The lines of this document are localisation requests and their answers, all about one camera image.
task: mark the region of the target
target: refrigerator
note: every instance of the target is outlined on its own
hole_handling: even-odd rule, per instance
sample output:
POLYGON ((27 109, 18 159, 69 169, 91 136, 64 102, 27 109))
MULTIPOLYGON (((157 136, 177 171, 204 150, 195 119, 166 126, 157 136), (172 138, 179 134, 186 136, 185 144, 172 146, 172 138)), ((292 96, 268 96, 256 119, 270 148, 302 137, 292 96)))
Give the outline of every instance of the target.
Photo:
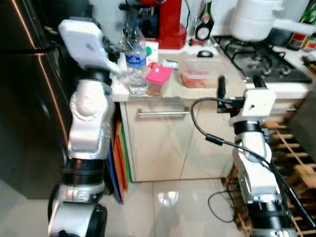
POLYGON ((0 181, 27 198, 61 178, 77 74, 57 26, 84 2, 0 1, 0 181))

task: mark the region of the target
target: pink lid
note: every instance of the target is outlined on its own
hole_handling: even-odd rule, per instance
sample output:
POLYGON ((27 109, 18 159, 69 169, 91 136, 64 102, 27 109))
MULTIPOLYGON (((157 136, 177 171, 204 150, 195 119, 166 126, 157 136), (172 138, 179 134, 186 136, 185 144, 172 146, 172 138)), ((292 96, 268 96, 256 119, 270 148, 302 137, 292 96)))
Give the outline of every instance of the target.
POLYGON ((146 80, 162 85, 164 84, 171 74, 172 69, 164 66, 155 66, 146 76, 146 80))

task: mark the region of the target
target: drawer handle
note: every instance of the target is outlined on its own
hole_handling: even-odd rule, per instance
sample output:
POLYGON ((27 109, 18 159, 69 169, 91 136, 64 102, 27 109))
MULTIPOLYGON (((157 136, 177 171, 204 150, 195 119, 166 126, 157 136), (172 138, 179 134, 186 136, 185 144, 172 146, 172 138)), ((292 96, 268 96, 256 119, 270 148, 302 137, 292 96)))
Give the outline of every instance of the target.
POLYGON ((139 116, 172 116, 172 115, 189 115, 189 107, 185 107, 184 111, 172 111, 172 112, 143 112, 142 109, 137 109, 137 115, 139 116))
POLYGON ((297 111, 296 108, 290 107, 290 108, 274 108, 272 109, 272 112, 286 112, 286 111, 297 111))

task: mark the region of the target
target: cabinet door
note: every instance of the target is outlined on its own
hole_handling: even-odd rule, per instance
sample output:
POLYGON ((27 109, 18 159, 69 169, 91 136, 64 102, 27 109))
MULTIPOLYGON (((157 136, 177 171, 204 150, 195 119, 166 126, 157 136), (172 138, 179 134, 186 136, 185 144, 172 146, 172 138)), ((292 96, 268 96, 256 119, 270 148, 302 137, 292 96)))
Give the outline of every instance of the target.
POLYGON ((180 179, 193 123, 185 115, 137 115, 183 112, 190 102, 127 102, 126 114, 135 181, 180 179))
MULTIPOLYGON (((216 107, 215 102, 201 102, 197 122, 205 132, 232 142, 235 135, 228 125, 230 115, 216 113, 216 107)), ((229 146, 206 141, 194 128, 181 179, 226 177, 233 163, 232 150, 229 146)))

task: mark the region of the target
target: food container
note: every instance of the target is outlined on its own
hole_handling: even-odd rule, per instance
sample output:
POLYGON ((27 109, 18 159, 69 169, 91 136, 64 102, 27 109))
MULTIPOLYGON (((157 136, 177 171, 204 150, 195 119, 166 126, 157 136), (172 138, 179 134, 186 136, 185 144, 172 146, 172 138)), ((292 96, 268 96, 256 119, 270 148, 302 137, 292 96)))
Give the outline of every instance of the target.
POLYGON ((146 76, 147 94, 162 96, 167 89, 171 71, 168 67, 155 66, 146 76))
POLYGON ((216 88, 224 72, 222 61, 216 58, 193 58, 180 63, 182 82, 188 88, 216 88))

